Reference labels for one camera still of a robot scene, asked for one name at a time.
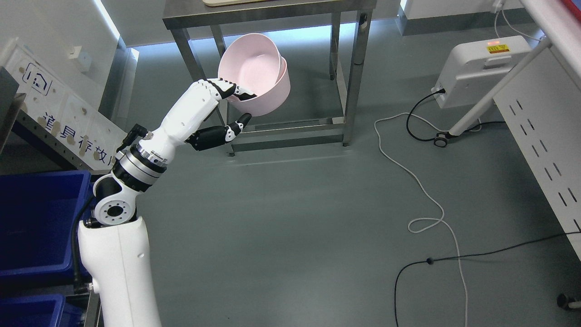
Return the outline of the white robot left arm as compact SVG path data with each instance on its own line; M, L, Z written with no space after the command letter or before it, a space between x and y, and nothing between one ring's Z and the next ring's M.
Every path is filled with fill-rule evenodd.
M100 297L106 327L160 327L145 219L136 199L166 172L182 137L159 127L122 153L98 178L93 193L95 225L79 223L82 264Z

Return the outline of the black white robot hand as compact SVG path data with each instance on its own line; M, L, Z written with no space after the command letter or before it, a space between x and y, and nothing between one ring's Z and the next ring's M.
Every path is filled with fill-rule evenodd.
M187 143L190 137L193 137L191 143L197 151L231 142L248 124L251 114L243 114L239 120L226 126L214 126L201 132L198 128L221 100L232 96L242 101L256 97L249 89L222 78L193 82L154 130L149 143L141 141L141 146L168 157L169 153L176 151L176 147Z

